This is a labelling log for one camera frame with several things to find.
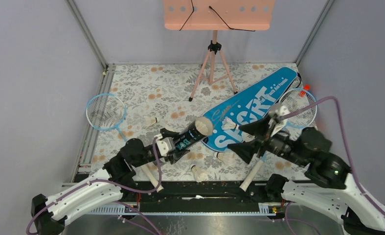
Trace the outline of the black shuttlecock tube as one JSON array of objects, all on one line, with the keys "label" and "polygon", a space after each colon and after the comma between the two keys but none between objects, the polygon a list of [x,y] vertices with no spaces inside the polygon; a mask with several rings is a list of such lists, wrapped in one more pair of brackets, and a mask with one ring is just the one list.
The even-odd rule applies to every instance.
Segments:
[{"label": "black shuttlecock tube", "polygon": [[189,149],[195,143],[212,135],[213,123],[206,117],[198,117],[190,123],[184,130],[173,137],[176,152]]}]

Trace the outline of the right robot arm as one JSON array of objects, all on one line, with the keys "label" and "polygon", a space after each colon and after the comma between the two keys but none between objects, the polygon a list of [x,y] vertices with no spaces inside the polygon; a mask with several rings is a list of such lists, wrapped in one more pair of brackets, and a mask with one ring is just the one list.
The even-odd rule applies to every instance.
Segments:
[{"label": "right robot arm", "polygon": [[254,136],[249,142],[229,144],[228,148],[249,163],[253,156],[274,154],[300,167],[315,185],[333,194],[326,197],[304,188],[279,174],[268,179],[264,194],[273,202],[295,202],[328,216],[350,235],[385,235],[385,205],[371,197],[356,182],[354,170],[331,153],[331,141],[314,127],[306,127],[296,140],[283,130],[285,122],[266,117],[239,126]]}]

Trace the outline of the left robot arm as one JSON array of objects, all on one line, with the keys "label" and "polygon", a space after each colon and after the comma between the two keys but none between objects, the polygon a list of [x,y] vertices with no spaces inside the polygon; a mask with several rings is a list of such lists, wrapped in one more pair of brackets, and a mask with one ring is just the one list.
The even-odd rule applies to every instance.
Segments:
[{"label": "left robot arm", "polygon": [[129,139],[116,156],[85,180],[56,195],[35,196],[26,233],[32,234],[34,225],[36,235],[59,235],[75,219],[99,206],[120,199],[131,201],[136,194],[161,192],[162,172],[155,178],[147,164],[155,162],[158,168],[161,160],[174,164],[201,138],[194,130],[162,128],[148,146],[140,139]]}]

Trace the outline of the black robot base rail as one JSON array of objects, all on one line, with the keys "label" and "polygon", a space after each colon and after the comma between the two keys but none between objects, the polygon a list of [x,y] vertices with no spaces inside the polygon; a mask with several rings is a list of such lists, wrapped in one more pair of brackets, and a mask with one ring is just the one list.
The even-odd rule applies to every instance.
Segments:
[{"label": "black robot base rail", "polygon": [[159,192],[125,192],[120,199],[134,203],[141,212],[255,214],[281,212],[287,202],[270,198],[266,181],[255,181],[246,191],[239,181],[163,182]]}]

